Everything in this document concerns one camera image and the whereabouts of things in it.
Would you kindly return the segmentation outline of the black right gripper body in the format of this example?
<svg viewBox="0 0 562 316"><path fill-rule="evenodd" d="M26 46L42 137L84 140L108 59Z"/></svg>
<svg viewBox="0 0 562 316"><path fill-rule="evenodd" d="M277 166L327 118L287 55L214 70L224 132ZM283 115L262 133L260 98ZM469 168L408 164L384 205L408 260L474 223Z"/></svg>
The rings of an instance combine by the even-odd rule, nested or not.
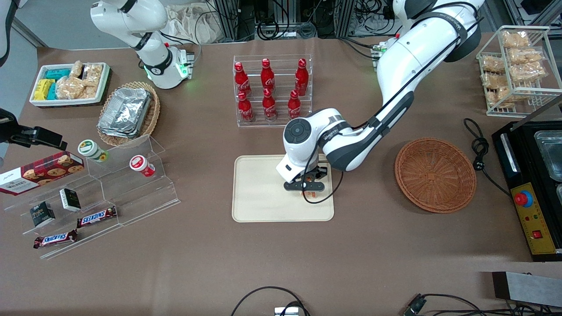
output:
<svg viewBox="0 0 562 316"><path fill-rule="evenodd" d="M8 143L13 136L19 134L16 116L8 110L0 110L0 142Z"/></svg>

